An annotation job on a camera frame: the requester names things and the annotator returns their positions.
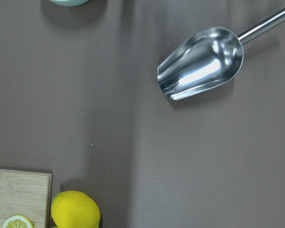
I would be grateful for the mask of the lower lemon slice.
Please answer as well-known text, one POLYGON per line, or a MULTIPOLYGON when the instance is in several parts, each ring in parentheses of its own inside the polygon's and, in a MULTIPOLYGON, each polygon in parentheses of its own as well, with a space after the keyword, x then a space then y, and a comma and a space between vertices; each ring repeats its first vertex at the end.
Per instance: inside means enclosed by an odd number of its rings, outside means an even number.
POLYGON ((34 225, 27 217, 14 215, 5 220, 2 228, 34 228, 34 225))

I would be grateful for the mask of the wooden cutting board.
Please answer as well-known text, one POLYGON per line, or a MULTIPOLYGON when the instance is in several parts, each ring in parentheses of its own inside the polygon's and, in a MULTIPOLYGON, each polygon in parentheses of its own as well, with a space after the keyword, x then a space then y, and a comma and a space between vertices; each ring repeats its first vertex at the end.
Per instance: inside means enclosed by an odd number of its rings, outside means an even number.
POLYGON ((0 169, 0 228, 11 216, 23 215, 36 228, 48 228, 52 174, 0 169))

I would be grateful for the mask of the oval yellow lemon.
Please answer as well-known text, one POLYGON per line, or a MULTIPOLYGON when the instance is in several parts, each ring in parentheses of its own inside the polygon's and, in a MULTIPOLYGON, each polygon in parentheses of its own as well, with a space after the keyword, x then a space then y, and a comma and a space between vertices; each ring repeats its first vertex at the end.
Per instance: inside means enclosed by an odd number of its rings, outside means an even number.
POLYGON ((101 214, 92 198, 81 191, 69 190, 53 198, 51 216, 58 228, 98 228, 101 214))

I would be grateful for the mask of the metal scoop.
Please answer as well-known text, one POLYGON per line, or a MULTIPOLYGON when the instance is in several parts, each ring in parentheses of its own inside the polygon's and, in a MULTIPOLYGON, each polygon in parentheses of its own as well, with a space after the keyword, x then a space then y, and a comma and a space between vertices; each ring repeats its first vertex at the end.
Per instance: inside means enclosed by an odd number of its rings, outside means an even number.
POLYGON ((225 84, 242 67, 243 45, 284 21, 285 8, 240 35, 223 27, 199 31, 158 65, 159 88, 177 101, 225 84))

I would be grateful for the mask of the mint green bowl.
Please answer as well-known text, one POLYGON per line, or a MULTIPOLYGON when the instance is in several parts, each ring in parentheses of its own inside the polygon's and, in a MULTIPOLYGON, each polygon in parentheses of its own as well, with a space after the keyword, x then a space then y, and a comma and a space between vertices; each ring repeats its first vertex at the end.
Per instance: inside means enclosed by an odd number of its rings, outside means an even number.
POLYGON ((49 1, 60 6, 74 7, 85 4, 89 0, 49 0, 49 1))

